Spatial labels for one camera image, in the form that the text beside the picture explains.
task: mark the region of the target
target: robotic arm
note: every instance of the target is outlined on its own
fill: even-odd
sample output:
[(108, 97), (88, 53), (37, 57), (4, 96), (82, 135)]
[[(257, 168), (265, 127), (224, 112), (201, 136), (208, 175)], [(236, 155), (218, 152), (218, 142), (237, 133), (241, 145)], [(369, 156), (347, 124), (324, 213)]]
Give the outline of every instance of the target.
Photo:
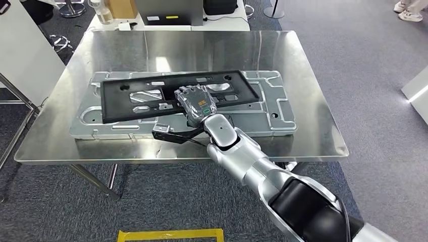
[(203, 126), (210, 135), (210, 158), (256, 193), (283, 233), (299, 242), (396, 242), (348, 217), (341, 200), (315, 180), (273, 164), (252, 138), (216, 113), (205, 86), (181, 87), (175, 96), (187, 112), (188, 125)]

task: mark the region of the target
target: black rectangular part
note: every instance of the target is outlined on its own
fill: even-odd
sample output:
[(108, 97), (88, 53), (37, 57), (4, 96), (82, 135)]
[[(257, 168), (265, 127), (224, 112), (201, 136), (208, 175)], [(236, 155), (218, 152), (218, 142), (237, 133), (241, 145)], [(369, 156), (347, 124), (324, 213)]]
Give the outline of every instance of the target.
[[(259, 100), (259, 96), (240, 71), (200, 72), (101, 82), (102, 122), (108, 124), (183, 113), (184, 108), (179, 105), (174, 95), (174, 91), (179, 87), (226, 83), (229, 84), (229, 88), (223, 91), (210, 89), (211, 95), (218, 100), (218, 108)], [(141, 103), (131, 102), (131, 93), (150, 90), (159, 90), (162, 99)], [(237, 99), (226, 100), (227, 96), (231, 95)], [(166, 109), (160, 109), (161, 103), (164, 103), (162, 107)], [(134, 112), (138, 107), (148, 107), (148, 109), (140, 109), (142, 111), (140, 113)]]

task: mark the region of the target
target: metal table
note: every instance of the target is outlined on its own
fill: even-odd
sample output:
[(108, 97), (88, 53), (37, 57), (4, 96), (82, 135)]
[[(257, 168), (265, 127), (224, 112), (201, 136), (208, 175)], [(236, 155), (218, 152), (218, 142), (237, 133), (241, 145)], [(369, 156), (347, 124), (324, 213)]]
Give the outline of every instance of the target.
[[(111, 190), (118, 163), (209, 160), (203, 147), (153, 139), (75, 140), (70, 124), (94, 72), (276, 70), (296, 117), (293, 136), (257, 138), (272, 161), (337, 161), (349, 151), (295, 32), (88, 32), (43, 110), (15, 154), (25, 165), (69, 165), (118, 199)], [(113, 164), (104, 185), (82, 165)]]

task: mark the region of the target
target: yellow floor marking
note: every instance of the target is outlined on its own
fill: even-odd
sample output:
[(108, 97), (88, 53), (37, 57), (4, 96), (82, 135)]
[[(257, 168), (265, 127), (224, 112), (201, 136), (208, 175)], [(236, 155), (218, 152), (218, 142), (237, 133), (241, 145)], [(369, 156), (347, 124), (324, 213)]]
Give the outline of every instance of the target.
[(122, 232), (121, 230), (119, 230), (118, 242), (209, 237), (215, 237), (217, 242), (224, 242), (223, 230), (221, 228), (147, 232)]

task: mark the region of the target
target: person's shoe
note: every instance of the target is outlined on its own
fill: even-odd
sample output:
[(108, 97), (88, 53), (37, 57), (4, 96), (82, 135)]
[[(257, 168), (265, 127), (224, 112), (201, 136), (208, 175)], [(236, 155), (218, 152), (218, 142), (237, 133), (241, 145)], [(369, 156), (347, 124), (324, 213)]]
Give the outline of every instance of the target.
[(406, 7), (406, 5), (402, 4), (401, 1), (399, 1), (394, 6), (394, 12), (396, 12), (397, 14), (402, 13), (406, 9)]
[(404, 21), (410, 21), (410, 22), (420, 22), (422, 21), (423, 17), (420, 13), (414, 14), (409, 12), (408, 10), (404, 10), (402, 13), (398, 15), (398, 18)]

